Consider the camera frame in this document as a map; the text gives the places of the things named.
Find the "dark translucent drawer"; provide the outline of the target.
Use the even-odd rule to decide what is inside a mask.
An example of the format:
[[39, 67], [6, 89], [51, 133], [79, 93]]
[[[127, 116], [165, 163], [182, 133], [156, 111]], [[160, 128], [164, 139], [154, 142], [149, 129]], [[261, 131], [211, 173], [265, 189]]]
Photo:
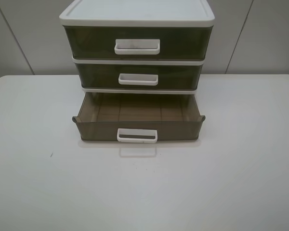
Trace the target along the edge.
[[205, 116], [194, 95], [87, 92], [72, 120], [83, 141], [155, 143], [198, 139]]
[[[76, 64], [81, 85], [85, 89], [133, 89], [133, 90], [196, 90], [201, 65], [126, 65], [126, 64]], [[135, 75], [140, 81], [148, 75], [154, 85], [120, 84], [123, 79]]]
[[[177, 60], [205, 59], [212, 27], [89, 27], [65, 26], [75, 59]], [[117, 39], [158, 39], [160, 52], [154, 55], [119, 55]]]

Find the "white plastic drawer cabinet frame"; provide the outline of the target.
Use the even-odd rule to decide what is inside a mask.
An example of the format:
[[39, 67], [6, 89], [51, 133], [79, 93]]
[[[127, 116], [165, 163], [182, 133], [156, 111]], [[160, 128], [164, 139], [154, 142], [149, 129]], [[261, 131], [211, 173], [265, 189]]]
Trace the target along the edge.
[[[212, 27], [213, 11], [205, 0], [76, 0], [61, 14], [65, 26], [89, 27]], [[158, 39], [117, 39], [115, 53], [119, 55], [154, 55], [160, 52]], [[179, 65], [203, 66], [202, 61], [177, 60], [97, 60], [75, 59], [76, 64], [126, 64], [126, 65]], [[135, 75], [123, 79], [120, 84], [154, 85], [148, 75], [140, 81]], [[133, 89], [85, 89], [85, 92], [193, 94], [196, 90], [133, 90]]]

